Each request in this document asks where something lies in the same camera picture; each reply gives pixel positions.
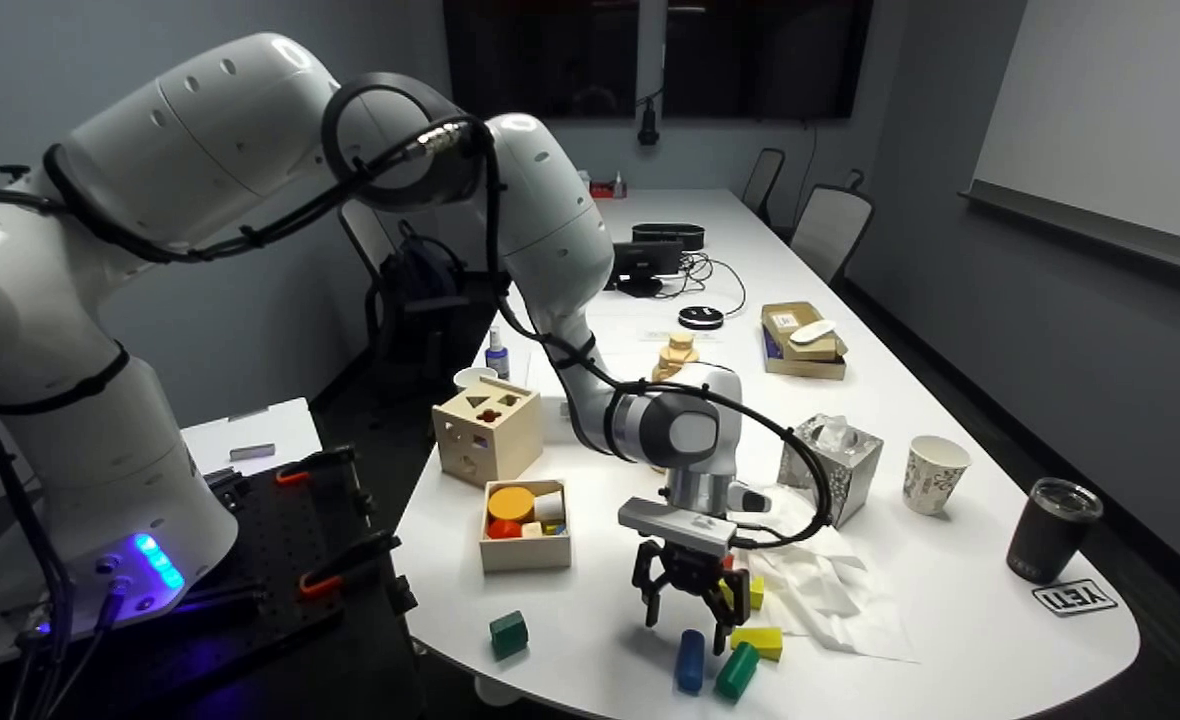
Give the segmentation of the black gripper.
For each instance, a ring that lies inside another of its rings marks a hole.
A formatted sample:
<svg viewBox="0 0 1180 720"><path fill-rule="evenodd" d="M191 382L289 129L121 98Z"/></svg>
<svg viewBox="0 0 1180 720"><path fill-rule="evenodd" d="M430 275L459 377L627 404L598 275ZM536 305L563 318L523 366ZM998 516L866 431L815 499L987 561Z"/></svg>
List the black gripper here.
<svg viewBox="0 0 1180 720"><path fill-rule="evenodd" d="M644 604L644 628L660 620L660 591L679 589L712 610L712 655L723 650L736 624L749 610L749 577L727 556L702 556L679 544L644 540L633 565L633 589Z"/></svg>

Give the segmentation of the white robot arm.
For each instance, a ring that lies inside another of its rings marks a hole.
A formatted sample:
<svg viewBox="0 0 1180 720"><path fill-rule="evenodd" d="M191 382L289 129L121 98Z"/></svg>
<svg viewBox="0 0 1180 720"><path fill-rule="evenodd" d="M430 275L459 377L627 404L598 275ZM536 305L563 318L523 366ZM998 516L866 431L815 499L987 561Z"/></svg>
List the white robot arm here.
<svg viewBox="0 0 1180 720"><path fill-rule="evenodd" d="M0 662L173 610L240 540L155 366L100 324L100 300L151 267L264 253L343 201L471 194L576 435L670 477L625 521L720 556L736 377L605 373L587 305L612 244L549 124L481 118L396 71L334 79L304 42L251 32L159 71L0 189L0 483L16 513L0 534Z"/></svg>

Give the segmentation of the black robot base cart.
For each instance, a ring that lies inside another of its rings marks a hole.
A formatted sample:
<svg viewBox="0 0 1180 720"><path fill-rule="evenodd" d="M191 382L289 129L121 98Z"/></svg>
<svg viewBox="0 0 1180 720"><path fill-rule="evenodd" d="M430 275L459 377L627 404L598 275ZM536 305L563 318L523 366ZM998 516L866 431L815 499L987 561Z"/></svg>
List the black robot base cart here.
<svg viewBox="0 0 1180 720"><path fill-rule="evenodd" d="M169 616L92 628L55 695L20 720L169 720L197 699L248 712L310 678L333 678L338 699L366 675L371 648L406 640L396 534L377 525L348 446L218 481L215 494L240 521L233 556Z"/></svg>

